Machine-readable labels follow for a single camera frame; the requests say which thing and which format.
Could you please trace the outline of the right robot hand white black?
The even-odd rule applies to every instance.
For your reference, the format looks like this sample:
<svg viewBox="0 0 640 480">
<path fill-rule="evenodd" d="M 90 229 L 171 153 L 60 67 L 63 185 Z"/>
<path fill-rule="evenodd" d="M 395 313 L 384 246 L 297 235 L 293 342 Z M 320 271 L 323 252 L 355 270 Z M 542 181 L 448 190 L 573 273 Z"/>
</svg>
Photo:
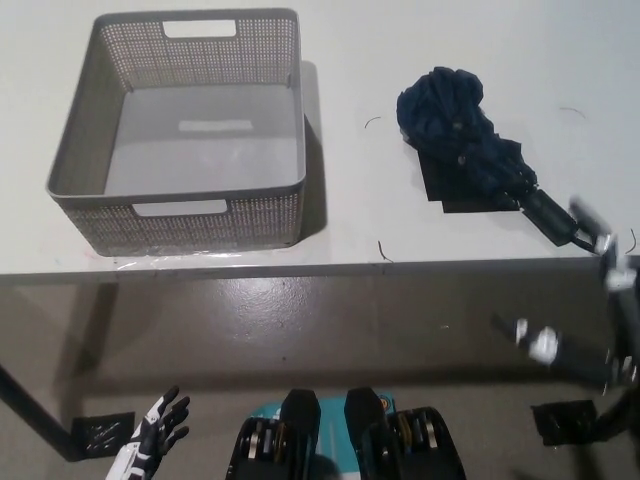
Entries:
<svg viewBox="0 0 640 480">
<path fill-rule="evenodd" d="M 614 346 L 598 350 L 551 326 L 537 328 L 523 317 L 495 315 L 491 324 L 528 358 L 554 373 L 594 387 L 630 387 L 639 379 L 639 270 L 620 249 L 617 233 L 584 200 L 572 198 L 569 210 L 590 236 L 591 251 L 599 259 Z"/>
</svg>

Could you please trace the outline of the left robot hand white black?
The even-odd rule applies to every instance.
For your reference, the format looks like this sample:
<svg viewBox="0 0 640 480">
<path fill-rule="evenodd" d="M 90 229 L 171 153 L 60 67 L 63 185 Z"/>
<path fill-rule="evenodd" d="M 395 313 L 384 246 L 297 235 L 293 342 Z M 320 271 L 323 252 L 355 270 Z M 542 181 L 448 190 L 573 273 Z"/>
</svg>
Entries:
<svg viewBox="0 0 640 480">
<path fill-rule="evenodd" d="M 179 441 L 189 433 L 184 424 L 189 416 L 190 398 L 179 399 L 178 386 L 171 387 L 147 412 L 136 428 L 129 444 L 136 457 L 148 461 L 161 461 Z"/>
</svg>

